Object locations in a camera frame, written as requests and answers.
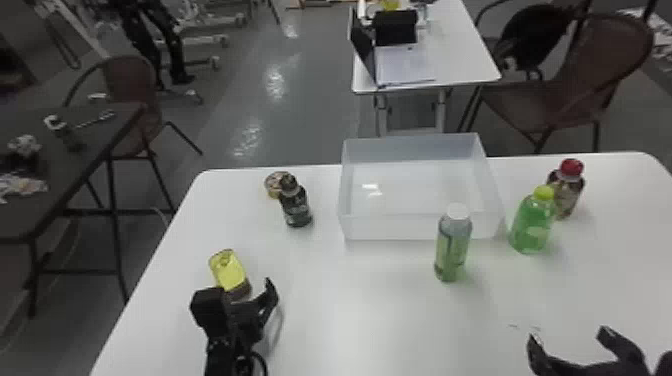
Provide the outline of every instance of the wicker chair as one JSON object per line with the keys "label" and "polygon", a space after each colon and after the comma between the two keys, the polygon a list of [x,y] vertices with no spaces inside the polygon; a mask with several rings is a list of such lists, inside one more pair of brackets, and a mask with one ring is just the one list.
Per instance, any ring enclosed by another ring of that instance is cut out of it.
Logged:
{"label": "wicker chair", "polygon": [[535,154],[553,132],[588,124],[593,125],[593,152],[599,151],[601,116],[619,82],[649,56],[653,33],[641,20],[626,15],[582,18],[581,35],[555,77],[484,87],[467,132],[485,102],[534,144]]}
{"label": "wicker chair", "polygon": [[[89,69],[75,81],[68,92],[62,106],[68,107],[75,94],[82,84],[94,73],[100,70],[102,72],[105,84],[107,85],[107,97],[111,102],[141,102],[145,104],[145,111],[135,123],[135,131],[129,134],[115,147],[112,152],[112,160],[146,160],[152,166],[156,179],[161,188],[161,192],[168,204],[169,210],[164,210],[169,214],[176,211],[173,200],[168,194],[159,168],[156,165],[155,153],[151,150],[149,143],[156,138],[161,131],[168,127],[175,131],[194,151],[202,155],[201,149],[191,141],[174,123],[164,121],[161,114],[161,107],[156,95],[154,68],[145,58],[137,55],[115,56],[105,59]],[[86,183],[89,192],[93,196],[96,205],[102,208],[102,202],[91,185]]]}

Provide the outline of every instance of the green juice bottle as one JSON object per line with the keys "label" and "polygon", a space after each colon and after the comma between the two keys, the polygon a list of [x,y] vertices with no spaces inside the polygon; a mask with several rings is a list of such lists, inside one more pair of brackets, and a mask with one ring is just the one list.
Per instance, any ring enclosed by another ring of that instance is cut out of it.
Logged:
{"label": "green juice bottle", "polygon": [[460,203],[448,205],[446,214],[439,220],[436,239],[434,273],[442,282],[454,282],[467,258],[473,224],[469,209]]}
{"label": "green juice bottle", "polygon": [[520,203],[509,232],[509,244],[520,253],[532,254],[546,245],[556,214],[553,188],[541,185]]}

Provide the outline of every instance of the black pants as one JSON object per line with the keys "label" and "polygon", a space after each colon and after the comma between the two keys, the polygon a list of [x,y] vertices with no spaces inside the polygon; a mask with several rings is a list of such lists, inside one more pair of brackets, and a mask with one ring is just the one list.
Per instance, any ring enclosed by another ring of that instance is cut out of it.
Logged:
{"label": "black pants", "polygon": [[184,68],[184,53],[182,39],[173,31],[174,18],[160,0],[116,0],[111,4],[119,12],[121,26],[126,37],[133,46],[140,51],[154,66],[156,83],[163,86],[161,81],[161,51],[154,44],[154,38],[147,30],[140,13],[161,31],[170,53],[170,76],[175,78],[186,74]]}

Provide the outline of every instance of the robotic hand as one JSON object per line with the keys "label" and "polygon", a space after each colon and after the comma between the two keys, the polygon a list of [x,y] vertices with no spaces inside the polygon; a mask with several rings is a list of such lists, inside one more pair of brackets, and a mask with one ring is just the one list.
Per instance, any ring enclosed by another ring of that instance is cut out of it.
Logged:
{"label": "robotic hand", "polygon": [[221,287],[196,291],[191,313],[208,336],[205,376],[251,376],[254,359],[268,375],[264,358],[252,350],[264,336],[264,325],[278,304],[278,293],[266,278],[266,291],[256,298],[232,303]]}
{"label": "robotic hand", "polygon": [[[597,340],[616,355],[616,361],[586,366],[570,363],[549,356],[537,340],[530,336],[527,341],[527,357],[530,368],[537,376],[651,376],[644,363],[644,354],[629,339],[615,330],[602,326]],[[653,376],[672,375],[672,351],[663,354]]]}

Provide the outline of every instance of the plastic bin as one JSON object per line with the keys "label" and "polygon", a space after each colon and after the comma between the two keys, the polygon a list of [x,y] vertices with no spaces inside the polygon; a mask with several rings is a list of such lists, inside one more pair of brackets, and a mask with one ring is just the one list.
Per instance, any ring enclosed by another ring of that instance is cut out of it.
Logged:
{"label": "plastic bin", "polygon": [[476,133],[349,139],[338,217],[346,239],[435,239],[448,204],[469,207],[472,237],[493,237],[504,210]]}

